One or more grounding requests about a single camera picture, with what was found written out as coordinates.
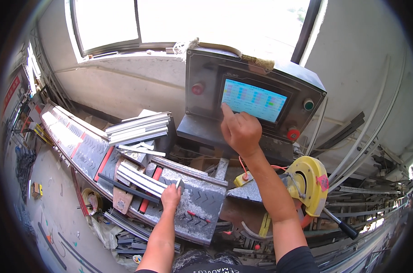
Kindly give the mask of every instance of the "conveyor belt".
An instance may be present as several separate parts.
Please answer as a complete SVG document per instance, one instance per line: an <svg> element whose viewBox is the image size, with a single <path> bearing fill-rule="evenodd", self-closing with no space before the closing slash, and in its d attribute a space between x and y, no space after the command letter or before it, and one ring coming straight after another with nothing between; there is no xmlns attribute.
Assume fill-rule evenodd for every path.
<svg viewBox="0 0 413 273"><path fill-rule="evenodd" d="M64 156L94 188L112 200L113 185L98 177L97 173L102 172L114 179L116 164L121 154L110 147L106 139L102 139L90 131L91 129L84 128L52 104L46 105L40 117ZM209 245L223 204L227 182L161 158L156 163L151 163L149 169L154 170L157 165L163 168L160 182L169 185L182 178L185 183L175 216L176 236L193 243ZM146 174L151 177L153 171L146 171ZM142 214L138 211L141 202L142 198L134 196L127 214L150 225L156 225L162 214L162 206L151 202ZM189 215L188 210L209 219L211 223Z"/></svg>

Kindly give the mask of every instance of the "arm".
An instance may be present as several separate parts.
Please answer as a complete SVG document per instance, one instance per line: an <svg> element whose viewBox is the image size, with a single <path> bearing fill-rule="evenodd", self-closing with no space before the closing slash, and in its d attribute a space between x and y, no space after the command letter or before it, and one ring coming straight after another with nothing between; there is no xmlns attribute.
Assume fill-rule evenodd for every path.
<svg viewBox="0 0 413 273"><path fill-rule="evenodd" d="M180 199L181 188L176 189L175 184L169 185L162 193L161 202L164 210L149 237L146 252L137 270L170 272L175 255L175 212Z"/></svg>
<svg viewBox="0 0 413 273"><path fill-rule="evenodd" d="M292 249L307 246L293 199L259 147L262 127L258 119L246 112L234 114L226 103L222 104L222 111L223 136L243 158L258 185L264 207L271 216L278 262Z"/></svg>

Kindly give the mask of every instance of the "black handle knob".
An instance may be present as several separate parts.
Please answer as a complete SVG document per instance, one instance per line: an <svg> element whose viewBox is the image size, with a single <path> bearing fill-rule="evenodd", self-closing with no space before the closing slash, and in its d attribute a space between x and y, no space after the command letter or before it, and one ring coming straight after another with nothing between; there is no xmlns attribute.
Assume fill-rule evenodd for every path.
<svg viewBox="0 0 413 273"><path fill-rule="evenodd" d="M355 228L351 225L346 224L345 222L341 222L338 224L338 227L344 231L352 240L355 240L358 235L360 234Z"/></svg>

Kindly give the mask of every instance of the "yellow saw guard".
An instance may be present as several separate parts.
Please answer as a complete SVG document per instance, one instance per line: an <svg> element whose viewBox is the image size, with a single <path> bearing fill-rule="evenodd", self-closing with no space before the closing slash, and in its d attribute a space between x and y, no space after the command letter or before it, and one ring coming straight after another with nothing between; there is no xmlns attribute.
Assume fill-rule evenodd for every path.
<svg viewBox="0 0 413 273"><path fill-rule="evenodd" d="M308 215L319 217L328 195L327 184L322 187L318 182L318 178L321 177L326 178L327 181L324 165L313 157L301 156L288 167L285 173L291 175L285 178L291 197L298 199L306 206L305 211Z"/></svg>

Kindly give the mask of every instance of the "saw handle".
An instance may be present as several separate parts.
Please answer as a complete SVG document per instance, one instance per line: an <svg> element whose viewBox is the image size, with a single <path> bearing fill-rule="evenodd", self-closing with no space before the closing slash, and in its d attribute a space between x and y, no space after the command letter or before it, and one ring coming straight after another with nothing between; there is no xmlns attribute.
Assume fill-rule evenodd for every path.
<svg viewBox="0 0 413 273"><path fill-rule="evenodd" d="M332 220L334 220L337 224L338 227L347 234L347 236L349 236L352 240L355 240L358 235L359 232L353 228L351 225L341 221L337 216L333 215L332 212L330 212L327 208L323 208L323 212L326 213L326 215L328 215Z"/></svg>
<svg viewBox="0 0 413 273"><path fill-rule="evenodd" d="M358 235L359 232L353 228L351 225L345 223L345 222L341 222L338 224L338 227L347 234L347 236L349 236L352 240L355 240Z"/></svg>

